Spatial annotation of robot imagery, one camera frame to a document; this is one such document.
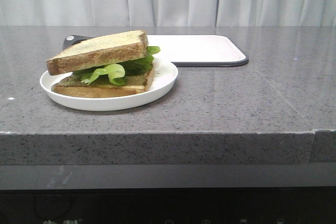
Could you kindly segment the green lettuce leaf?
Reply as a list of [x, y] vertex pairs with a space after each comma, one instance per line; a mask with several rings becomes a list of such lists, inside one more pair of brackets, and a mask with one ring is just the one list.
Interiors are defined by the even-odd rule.
[[148, 46], [146, 56], [143, 58], [74, 71], [73, 74], [77, 75], [80, 81], [87, 85], [97, 79], [108, 78], [110, 83], [121, 86], [126, 84], [126, 76], [138, 76], [149, 72], [153, 68], [153, 55], [160, 51], [161, 49], [158, 46]]

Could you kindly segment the bread slice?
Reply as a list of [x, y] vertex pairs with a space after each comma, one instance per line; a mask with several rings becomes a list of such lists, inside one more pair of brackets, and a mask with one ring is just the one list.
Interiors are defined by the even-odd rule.
[[100, 76], [91, 84], [72, 74], [51, 86], [51, 91], [80, 98], [114, 98], [147, 92], [154, 79], [154, 68], [138, 76], [126, 76], [125, 84], [118, 86], [111, 83], [106, 75]]
[[146, 31], [134, 30], [100, 36], [72, 45], [47, 60], [50, 75], [85, 70], [145, 57]]

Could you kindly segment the white round plate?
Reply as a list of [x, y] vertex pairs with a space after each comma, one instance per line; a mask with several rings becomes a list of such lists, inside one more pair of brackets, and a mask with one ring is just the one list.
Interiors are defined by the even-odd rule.
[[54, 93], [51, 86], [70, 76], [70, 73], [51, 76], [45, 71], [40, 77], [40, 85], [56, 103], [68, 108], [84, 111], [117, 111], [135, 108], [151, 103], [166, 95], [173, 87], [178, 75], [177, 67], [164, 59], [155, 58], [154, 79], [147, 92], [116, 98], [79, 98]]

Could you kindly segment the white grey-rimmed cutting board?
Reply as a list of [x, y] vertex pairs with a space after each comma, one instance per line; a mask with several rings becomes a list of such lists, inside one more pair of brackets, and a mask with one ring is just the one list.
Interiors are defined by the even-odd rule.
[[177, 67], [238, 67], [249, 62], [237, 46], [218, 35], [148, 35], [150, 46], [161, 51], [154, 56]]

